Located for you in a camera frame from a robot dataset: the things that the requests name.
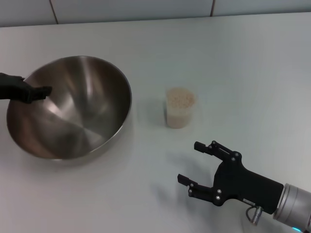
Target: bowl rim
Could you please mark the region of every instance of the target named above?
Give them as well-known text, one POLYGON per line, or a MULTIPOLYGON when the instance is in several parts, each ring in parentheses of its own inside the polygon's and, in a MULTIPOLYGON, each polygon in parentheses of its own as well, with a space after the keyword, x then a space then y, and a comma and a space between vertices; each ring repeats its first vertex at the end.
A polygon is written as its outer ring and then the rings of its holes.
MULTIPOLYGON (((58 59, 55 59, 55 60, 53 60, 53 61, 51 61, 51 62, 48 62, 48 63, 46 63, 46 64, 40 66, 39 68, 35 69, 33 72, 31 72, 31 73, 24 79, 24 81, 26 81, 30 76, 32 76, 35 72, 37 72, 38 70, 42 69, 43 67, 46 67, 46 66, 48 66, 48 65, 50 65, 50 64, 52 64, 52 63, 58 62, 58 61, 60 61, 60 60, 64 60, 64 59, 67 59, 67 58, 74 58, 74 57, 86 57, 86 58, 92 58, 92 59, 95 59, 95 60, 99 60, 99 61, 105 62, 105 63, 111 65, 113 68, 115 68, 116 71, 118 71, 118 72, 123 76, 123 78, 124 78, 124 80, 125 80, 125 82, 126 82, 128 88, 129 88, 129 92, 130 92, 130 104, 129 104, 129 108, 128 108, 126 117, 125 117, 123 123, 121 124, 121 126, 119 127, 119 129, 118 129, 107 141, 105 141, 105 142, 102 143, 100 146, 96 147, 95 149, 89 151, 88 153, 86 153, 86 154, 84 154, 84 155, 81 155, 81 156, 79 156, 79 157, 74 157, 74 158, 44 158, 44 157, 40 157, 40 156, 37 156, 37 155, 35 155, 35 154, 32 154, 32 153, 30 153, 30 152, 28 152, 28 151, 25 151, 25 150, 15 141, 15 139, 14 139, 14 137, 12 136, 11 131, 10 131, 10 129, 9 129, 9 125, 8 125, 8 123, 7 123, 7 124, 6 124, 6 125, 7 125, 7 129, 8 129, 8 131, 9 131, 9 134, 10 134, 11 138, 13 139, 13 141, 14 141, 23 151, 27 152, 28 154, 30 154, 30 155, 32 155, 32 156, 34 156, 34 157, 37 157, 37 158, 40 158, 40 159, 44 159, 44 160, 56 160, 56 161, 60 161, 60 160, 66 160, 66 161, 67 161, 67 160, 75 160, 75 159, 79 159, 79 158, 82 158, 82 157, 87 157, 87 156, 90 155, 92 152, 98 150, 99 148, 101 148, 101 147, 103 147, 104 145, 106 145, 108 142, 112 141, 112 139, 116 137, 116 135, 117 135, 117 134, 120 132, 120 130, 124 127, 124 124, 128 121, 128 118, 129 118, 129 115, 130 115, 130 112, 131 112, 131 109, 132 109, 132 102, 133 102, 133 95, 132 95, 132 88, 131 88, 131 85, 130 85, 130 83, 129 83, 127 77, 123 74, 123 72, 122 72, 118 67, 116 67, 116 66, 115 66, 114 64, 112 64, 111 62, 106 61, 106 60, 104 60, 104 59, 102 59, 102 58, 93 57, 93 56, 85 56, 85 55, 82 55, 82 56, 77 55, 77 56, 69 56, 69 57, 58 58, 58 59)), ((9 108, 10 108, 10 106, 11 106, 11 101, 12 101, 12 100, 10 100, 10 102, 9 102, 9 104, 8 104, 8 108, 7 108, 7 110, 6 110, 6 122, 8 122, 7 119, 8 119, 9 108)))

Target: table surface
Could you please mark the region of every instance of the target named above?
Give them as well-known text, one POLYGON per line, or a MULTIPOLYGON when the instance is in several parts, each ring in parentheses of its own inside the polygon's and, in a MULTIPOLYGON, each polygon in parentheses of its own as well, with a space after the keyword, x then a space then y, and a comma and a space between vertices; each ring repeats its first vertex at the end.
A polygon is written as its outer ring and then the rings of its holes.
POLYGON ((0 72, 27 77, 52 60, 95 56, 133 91, 128 128, 85 164, 23 152, 0 102, 0 225, 6 233, 241 232, 247 205, 191 199, 181 173, 212 186, 216 140, 246 168, 311 191, 311 13, 0 28, 0 72), (165 125, 171 86, 198 95, 194 119, 165 125))

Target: blue light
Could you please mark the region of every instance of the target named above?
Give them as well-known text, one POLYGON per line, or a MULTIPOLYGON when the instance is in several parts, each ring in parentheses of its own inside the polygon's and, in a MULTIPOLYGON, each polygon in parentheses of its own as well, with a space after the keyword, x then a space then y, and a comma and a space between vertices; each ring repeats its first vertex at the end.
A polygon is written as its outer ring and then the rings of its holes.
POLYGON ((294 229, 295 231, 301 232, 301 230, 299 230, 299 229, 296 228, 296 227, 293 227, 293 229, 294 229))

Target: stainless steel bowl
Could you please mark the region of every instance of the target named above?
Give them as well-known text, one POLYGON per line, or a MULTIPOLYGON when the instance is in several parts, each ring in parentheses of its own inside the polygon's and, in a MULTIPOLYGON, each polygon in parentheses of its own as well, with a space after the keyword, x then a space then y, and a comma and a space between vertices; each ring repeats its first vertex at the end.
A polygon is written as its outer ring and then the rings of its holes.
POLYGON ((53 87, 45 100, 31 104, 11 100, 7 110, 11 137, 37 157, 84 156, 113 138, 130 112, 132 94, 126 77, 99 58, 61 58, 25 82, 53 87))

